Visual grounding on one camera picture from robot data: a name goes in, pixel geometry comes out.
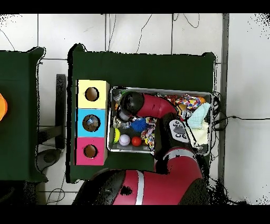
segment pink cube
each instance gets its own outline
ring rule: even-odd
[[[75,153],[75,165],[102,166],[107,158],[106,139],[105,137],[78,137]]]

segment shape sorter box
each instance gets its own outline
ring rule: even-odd
[[[77,85],[78,122],[74,164],[104,165],[107,158],[107,104],[110,86],[101,80],[77,80]],[[89,148],[92,150],[91,156],[86,153]]]

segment blue toy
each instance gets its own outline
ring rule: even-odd
[[[148,124],[146,123],[146,119],[137,119],[134,122],[131,123],[131,127],[136,131],[136,132],[142,132],[147,128]]]

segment yellow cube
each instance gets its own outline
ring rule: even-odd
[[[101,80],[78,80],[78,107],[106,109],[110,85]]]

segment orange object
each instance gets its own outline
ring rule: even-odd
[[[7,112],[7,102],[4,97],[0,94],[0,120],[5,116]]]
[[[118,103],[115,104],[115,110],[117,110],[117,108],[118,108]]]
[[[204,97],[198,97],[200,99],[201,104],[204,104],[206,102],[206,100],[204,99]]]
[[[182,113],[187,110],[187,105],[179,104],[179,105],[177,105],[177,107],[178,107],[178,110],[179,110],[178,115],[181,117]]]

